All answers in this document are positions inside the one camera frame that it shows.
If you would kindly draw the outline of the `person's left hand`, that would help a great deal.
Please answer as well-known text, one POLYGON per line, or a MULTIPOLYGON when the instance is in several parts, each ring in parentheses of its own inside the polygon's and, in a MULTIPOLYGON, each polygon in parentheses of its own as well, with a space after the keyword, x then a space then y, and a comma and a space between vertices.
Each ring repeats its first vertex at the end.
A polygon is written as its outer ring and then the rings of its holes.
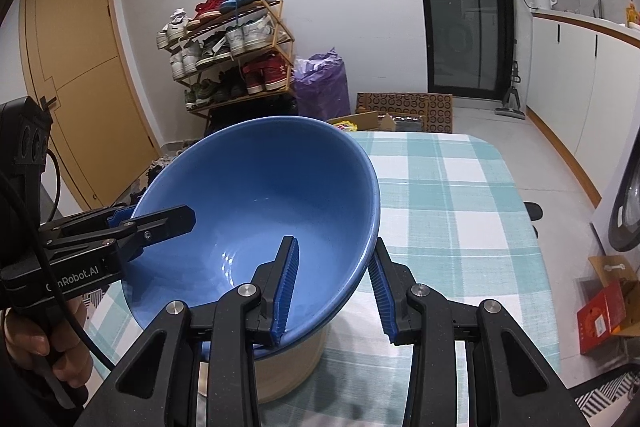
POLYGON ((10 357, 23 369, 32 369, 35 357, 46 357, 54 350, 61 355, 52 366, 59 381, 80 388, 87 384, 92 374, 89 349, 66 321, 58 324, 51 334, 46 334, 24 313, 11 309, 4 323, 4 338, 10 357))

